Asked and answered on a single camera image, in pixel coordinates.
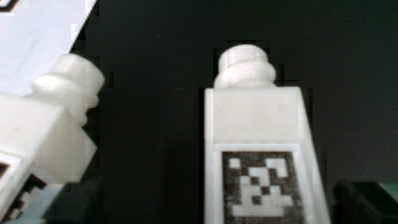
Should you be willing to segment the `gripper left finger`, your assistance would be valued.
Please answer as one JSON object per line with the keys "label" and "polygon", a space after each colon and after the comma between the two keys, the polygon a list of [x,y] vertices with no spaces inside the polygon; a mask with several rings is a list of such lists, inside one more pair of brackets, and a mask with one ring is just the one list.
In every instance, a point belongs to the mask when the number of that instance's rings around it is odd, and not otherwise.
{"label": "gripper left finger", "polygon": [[46,224],[101,224],[98,182],[68,183],[44,212]]}

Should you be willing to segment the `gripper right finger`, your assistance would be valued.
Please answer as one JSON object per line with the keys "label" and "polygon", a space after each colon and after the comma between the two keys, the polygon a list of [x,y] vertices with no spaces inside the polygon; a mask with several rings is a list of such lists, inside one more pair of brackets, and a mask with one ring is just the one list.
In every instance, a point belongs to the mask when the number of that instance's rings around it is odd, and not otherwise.
{"label": "gripper right finger", "polygon": [[398,182],[334,185],[332,224],[398,224]]}

